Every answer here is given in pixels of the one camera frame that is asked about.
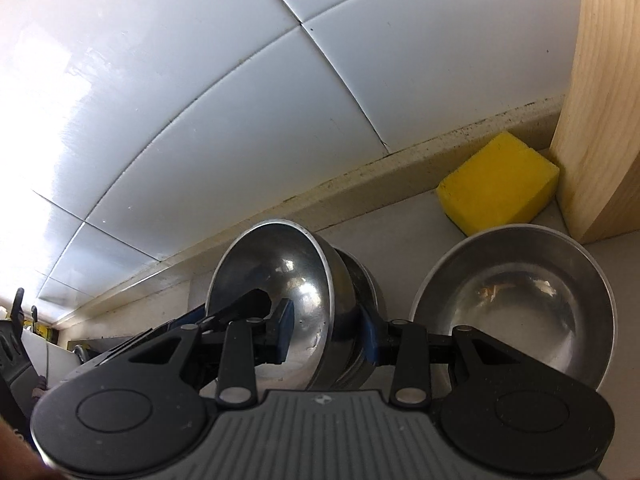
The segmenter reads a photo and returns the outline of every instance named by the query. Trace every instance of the tiled wall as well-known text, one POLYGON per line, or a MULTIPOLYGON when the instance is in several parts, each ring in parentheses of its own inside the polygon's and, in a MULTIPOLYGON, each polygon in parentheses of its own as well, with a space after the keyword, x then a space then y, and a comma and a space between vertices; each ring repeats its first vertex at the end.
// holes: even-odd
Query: tiled wall
POLYGON ((389 152, 566 91, 579 0, 0 0, 0 303, 54 321, 389 152))

